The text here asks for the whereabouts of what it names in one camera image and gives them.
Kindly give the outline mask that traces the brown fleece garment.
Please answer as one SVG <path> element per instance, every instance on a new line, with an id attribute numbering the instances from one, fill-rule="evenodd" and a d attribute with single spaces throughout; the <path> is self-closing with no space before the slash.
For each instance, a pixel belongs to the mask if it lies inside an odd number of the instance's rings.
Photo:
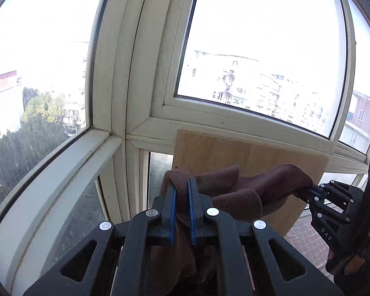
<path id="1" fill-rule="evenodd" d="M 153 247 L 147 284 L 148 295 L 200 295 L 204 287 L 216 289 L 217 257 L 213 246 L 190 246 L 188 172 L 169 170 L 159 193 L 175 185 L 176 236 L 170 247 Z M 310 176 L 294 164 L 280 164 L 252 177 L 240 175 L 239 166 L 199 174 L 197 189 L 212 205 L 233 219 L 252 222 L 279 210 L 296 190 L 313 186 Z"/>

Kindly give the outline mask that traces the light wooden board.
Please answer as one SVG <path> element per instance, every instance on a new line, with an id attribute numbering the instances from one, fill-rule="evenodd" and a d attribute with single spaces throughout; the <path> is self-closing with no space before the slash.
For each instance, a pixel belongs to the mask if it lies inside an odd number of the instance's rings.
<path id="1" fill-rule="evenodd" d="M 306 172 L 316 185 L 328 164 L 319 154 L 288 150 L 264 144 L 241 142 L 180 130 L 176 137 L 172 170 L 188 172 L 192 177 L 239 166 L 240 175 L 252 177 L 280 164 L 294 164 Z M 286 236 L 305 207 L 294 193 L 277 211 L 261 217 L 281 236 Z"/>

